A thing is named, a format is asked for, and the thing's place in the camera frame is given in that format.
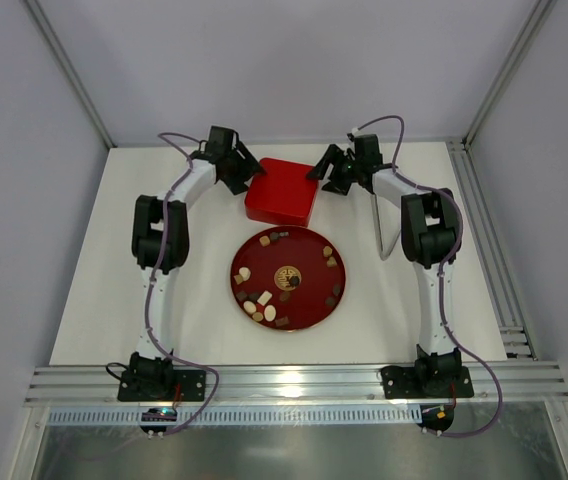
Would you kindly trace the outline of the red square box lid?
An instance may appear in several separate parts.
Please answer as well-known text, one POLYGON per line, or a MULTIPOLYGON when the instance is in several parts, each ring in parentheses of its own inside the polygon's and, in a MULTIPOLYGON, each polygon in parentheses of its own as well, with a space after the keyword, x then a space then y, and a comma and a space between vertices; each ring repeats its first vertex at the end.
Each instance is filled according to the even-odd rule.
POLYGON ((315 202, 319 182, 305 178, 313 168, 311 165, 269 157, 262 158, 259 163, 266 173, 253 177, 245 200, 258 197, 278 199, 300 197, 315 202))

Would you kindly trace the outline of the steel tongs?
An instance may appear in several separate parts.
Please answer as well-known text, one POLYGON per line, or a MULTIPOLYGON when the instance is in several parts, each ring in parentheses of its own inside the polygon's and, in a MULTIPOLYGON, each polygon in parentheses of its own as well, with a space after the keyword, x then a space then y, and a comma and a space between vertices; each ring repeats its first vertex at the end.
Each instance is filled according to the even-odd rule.
POLYGON ((393 235, 387 239, 384 234, 379 200, 376 195, 371 197, 371 210, 378 255, 381 261, 386 261, 398 245, 401 236, 401 227, 398 226, 393 235))

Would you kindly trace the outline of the red square chocolate box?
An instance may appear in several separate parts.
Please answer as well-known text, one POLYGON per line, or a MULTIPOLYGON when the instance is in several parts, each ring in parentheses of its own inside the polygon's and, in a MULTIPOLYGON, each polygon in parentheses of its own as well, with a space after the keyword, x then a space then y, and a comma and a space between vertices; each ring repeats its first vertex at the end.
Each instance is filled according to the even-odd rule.
POLYGON ((314 201, 296 197, 251 198, 244 202, 249 219, 274 225, 294 225, 306 227, 309 224, 314 201))

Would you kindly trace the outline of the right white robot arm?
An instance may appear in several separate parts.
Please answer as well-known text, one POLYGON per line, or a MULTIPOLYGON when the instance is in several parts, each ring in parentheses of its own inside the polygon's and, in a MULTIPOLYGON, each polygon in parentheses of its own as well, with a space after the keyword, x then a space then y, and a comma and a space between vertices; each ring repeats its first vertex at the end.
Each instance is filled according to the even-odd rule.
POLYGON ((327 179, 325 191, 347 195, 357 184, 400 210, 400 241, 413 265, 419 290, 421 325, 411 366, 380 370, 387 399, 473 396, 463 356, 470 352, 453 332, 452 274, 463 236, 463 218, 453 194, 417 183, 394 163, 385 164, 375 135, 349 136, 351 146, 335 144, 307 174, 327 179))

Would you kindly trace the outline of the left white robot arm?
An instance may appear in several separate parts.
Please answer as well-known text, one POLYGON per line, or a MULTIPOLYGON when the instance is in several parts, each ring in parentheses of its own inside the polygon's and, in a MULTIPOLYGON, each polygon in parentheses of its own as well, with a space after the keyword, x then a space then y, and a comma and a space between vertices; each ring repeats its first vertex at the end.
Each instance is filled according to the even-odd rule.
POLYGON ((197 140, 177 132, 159 139, 175 148, 186 167, 166 191, 141 195, 134 205, 131 251, 143 275, 143 327, 135 351, 116 376, 120 402, 203 402, 206 381, 219 378, 210 366, 180 359, 169 347, 173 294, 190 251, 188 212, 221 183, 234 195, 265 170, 237 131, 213 126, 197 140))

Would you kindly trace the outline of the white heart chocolate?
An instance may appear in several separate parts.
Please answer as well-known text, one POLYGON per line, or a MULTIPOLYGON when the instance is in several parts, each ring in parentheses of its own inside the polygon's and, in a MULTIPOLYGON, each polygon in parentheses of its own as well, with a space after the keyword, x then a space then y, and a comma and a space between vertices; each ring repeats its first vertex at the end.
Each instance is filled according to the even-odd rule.
POLYGON ((251 276, 251 271, 246 268, 246 267, 242 267, 239 269, 239 275, 244 279, 244 280, 248 280, 251 276))

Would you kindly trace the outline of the white rectangular chocolate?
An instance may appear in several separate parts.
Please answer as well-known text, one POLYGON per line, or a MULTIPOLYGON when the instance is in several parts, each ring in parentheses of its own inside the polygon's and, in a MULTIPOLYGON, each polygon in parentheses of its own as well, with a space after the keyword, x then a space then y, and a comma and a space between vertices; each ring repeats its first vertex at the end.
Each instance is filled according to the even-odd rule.
POLYGON ((262 305, 262 306, 266 306, 266 305, 269 303, 269 301, 270 301, 271 298, 272 298, 272 293, 269 292, 269 291, 264 291, 264 292, 258 297, 257 303, 260 304, 260 305, 262 305))

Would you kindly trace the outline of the white spiral round chocolate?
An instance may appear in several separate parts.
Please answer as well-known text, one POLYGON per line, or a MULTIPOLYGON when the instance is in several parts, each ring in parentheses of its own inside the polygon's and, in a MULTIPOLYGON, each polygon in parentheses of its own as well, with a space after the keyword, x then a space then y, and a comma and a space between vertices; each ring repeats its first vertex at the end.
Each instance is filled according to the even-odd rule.
POLYGON ((249 313, 253 313, 256 311, 256 306, 251 301, 245 301, 243 304, 243 308, 249 313))

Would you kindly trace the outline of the white oval chocolate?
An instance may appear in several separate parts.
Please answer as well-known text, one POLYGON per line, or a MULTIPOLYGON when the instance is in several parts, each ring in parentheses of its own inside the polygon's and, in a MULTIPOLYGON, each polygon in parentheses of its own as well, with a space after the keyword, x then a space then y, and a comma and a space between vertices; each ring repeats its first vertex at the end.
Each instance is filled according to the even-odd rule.
POLYGON ((264 308, 264 318, 266 321, 271 322, 276 318, 277 312, 276 308, 273 305, 267 305, 264 308))

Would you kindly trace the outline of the brown striped square chocolate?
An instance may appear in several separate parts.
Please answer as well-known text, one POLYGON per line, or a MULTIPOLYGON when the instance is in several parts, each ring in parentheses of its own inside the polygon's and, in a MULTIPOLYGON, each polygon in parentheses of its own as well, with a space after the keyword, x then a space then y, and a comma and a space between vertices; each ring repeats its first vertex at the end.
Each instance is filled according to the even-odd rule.
POLYGON ((284 327, 287 326, 289 323, 290 321, 288 317, 281 317, 275 320, 276 327, 284 327))

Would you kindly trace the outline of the round red lacquer plate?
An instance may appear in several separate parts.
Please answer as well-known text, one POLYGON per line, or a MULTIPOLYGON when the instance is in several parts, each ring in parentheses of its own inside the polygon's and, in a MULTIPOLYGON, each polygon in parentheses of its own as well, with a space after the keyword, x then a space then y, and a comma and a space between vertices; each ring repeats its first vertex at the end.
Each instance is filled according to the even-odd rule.
POLYGON ((301 331, 326 320, 346 291, 336 246, 300 226, 277 226, 250 237, 230 264, 230 287, 241 312, 277 331, 301 331))

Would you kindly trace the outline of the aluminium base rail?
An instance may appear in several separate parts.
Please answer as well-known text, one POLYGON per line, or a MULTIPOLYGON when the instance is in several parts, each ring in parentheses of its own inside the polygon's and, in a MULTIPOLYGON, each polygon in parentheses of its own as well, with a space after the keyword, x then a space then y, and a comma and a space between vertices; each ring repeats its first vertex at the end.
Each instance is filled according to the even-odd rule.
MULTIPOLYGON (((222 403, 409 402, 408 389, 386 377, 381 364, 227 365, 219 366, 219 380, 209 374, 206 392, 222 403)), ((493 362, 487 369, 468 365, 473 386, 471 402, 502 398, 517 401, 568 401, 568 384, 560 367, 549 361, 493 362)), ((116 401, 119 382, 100 366, 54 366, 35 370, 24 404, 88 406, 116 401)))

